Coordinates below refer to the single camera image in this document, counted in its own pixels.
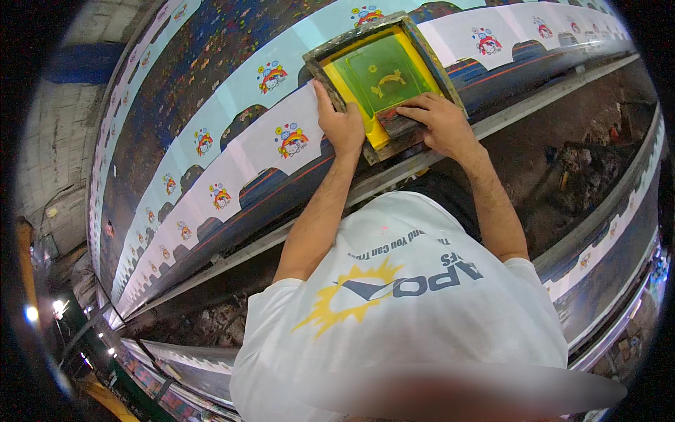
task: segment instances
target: yellow sun logo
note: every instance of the yellow sun logo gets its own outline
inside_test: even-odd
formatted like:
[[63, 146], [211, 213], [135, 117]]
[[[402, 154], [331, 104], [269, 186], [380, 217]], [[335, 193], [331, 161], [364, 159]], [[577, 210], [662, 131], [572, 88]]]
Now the yellow sun logo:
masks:
[[342, 285], [347, 280], [353, 280], [355, 278], [379, 278], [384, 282], [384, 284], [393, 282], [395, 274], [398, 272], [398, 270], [403, 268], [403, 265], [392, 267], [388, 265], [388, 261], [389, 258], [385, 259], [378, 269], [369, 268], [367, 271], [362, 271], [359, 267], [353, 265], [352, 269], [349, 271], [349, 274], [341, 275], [337, 279], [337, 285], [328, 286], [317, 292], [319, 299], [314, 304], [312, 313], [304, 321], [296, 325], [296, 327], [291, 331], [295, 331], [303, 325], [314, 321], [313, 325], [321, 326], [319, 328], [319, 332], [317, 332], [317, 335], [315, 336], [315, 338], [318, 338], [333, 325], [339, 322], [344, 322], [344, 320], [350, 315], [355, 316], [359, 323], [363, 322], [363, 317], [365, 317], [369, 308], [379, 305], [384, 298], [391, 296], [394, 292], [391, 291], [380, 298], [368, 300], [363, 305], [344, 309], [339, 312], [335, 312], [331, 309], [331, 300], [333, 297], [335, 297], [335, 295], [340, 290], [340, 287], [342, 287]]

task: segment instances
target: hand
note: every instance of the hand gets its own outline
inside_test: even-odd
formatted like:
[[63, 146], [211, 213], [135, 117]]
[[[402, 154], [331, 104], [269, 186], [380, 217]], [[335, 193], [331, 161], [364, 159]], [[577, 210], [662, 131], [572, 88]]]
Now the hand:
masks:
[[335, 150], [335, 157], [354, 156], [358, 159], [366, 138], [363, 118], [358, 105], [347, 103], [347, 112], [338, 113], [321, 82], [313, 80], [319, 103], [319, 127], [326, 133]]
[[471, 167], [483, 158], [485, 149], [466, 121], [462, 110], [435, 93], [423, 93], [404, 101], [396, 112], [427, 125], [424, 143], [438, 153]]

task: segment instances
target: white fabric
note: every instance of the white fabric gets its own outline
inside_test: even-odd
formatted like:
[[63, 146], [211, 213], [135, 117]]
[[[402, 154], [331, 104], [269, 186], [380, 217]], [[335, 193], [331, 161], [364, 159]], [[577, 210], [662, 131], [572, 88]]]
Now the white fabric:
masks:
[[292, 384], [392, 363], [565, 368], [567, 352], [532, 263], [501, 263], [436, 202], [392, 192], [341, 222], [307, 282], [281, 280], [249, 298], [230, 391], [247, 422], [334, 421], [295, 400]]

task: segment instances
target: man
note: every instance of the man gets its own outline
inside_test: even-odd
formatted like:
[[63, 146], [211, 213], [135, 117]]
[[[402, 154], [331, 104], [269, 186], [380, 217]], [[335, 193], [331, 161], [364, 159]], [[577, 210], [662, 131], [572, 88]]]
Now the man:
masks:
[[445, 201], [466, 230], [418, 192], [383, 194], [340, 221], [365, 130], [356, 104], [337, 113], [314, 86], [335, 160], [289, 233], [273, 284], [249, 298], [230, 384], [247, 422], [344, 420], [294, 396], [294, 383], [316, 373], [457, 362], [565, 368], [558, 315], [461, 110], [433, 93], [397, 108], [464, 168], [479, 233], [462, 204]]

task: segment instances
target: green emulsion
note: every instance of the green emulsion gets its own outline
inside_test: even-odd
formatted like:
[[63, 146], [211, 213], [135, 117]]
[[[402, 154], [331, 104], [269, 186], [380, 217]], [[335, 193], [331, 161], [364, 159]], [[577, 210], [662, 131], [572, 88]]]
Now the green emulsion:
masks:
[[333, 65], [370, 117], [431, 91], [393, 34], [355, 48]]

